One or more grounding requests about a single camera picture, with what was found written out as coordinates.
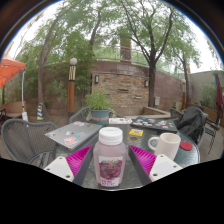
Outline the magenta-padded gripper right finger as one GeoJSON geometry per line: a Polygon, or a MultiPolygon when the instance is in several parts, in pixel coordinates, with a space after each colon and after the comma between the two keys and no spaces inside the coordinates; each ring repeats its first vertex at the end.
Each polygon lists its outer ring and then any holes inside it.
{"type": "Polygon", "coordinates": [[[147,185],[182,169],[177,163],[164,154],[158,156],[130,145],[129,157],[136,169],[140,182],[147,185]]]}

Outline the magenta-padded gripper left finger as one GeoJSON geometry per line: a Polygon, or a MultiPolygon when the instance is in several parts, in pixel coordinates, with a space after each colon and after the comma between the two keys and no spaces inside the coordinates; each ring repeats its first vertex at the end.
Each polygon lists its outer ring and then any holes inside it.
{"type": "Polygon", "coordinates": [[[92,156],[93,146],[89,145],[67,157],[57,157],[44,170],[81,186],[92,156]]]}

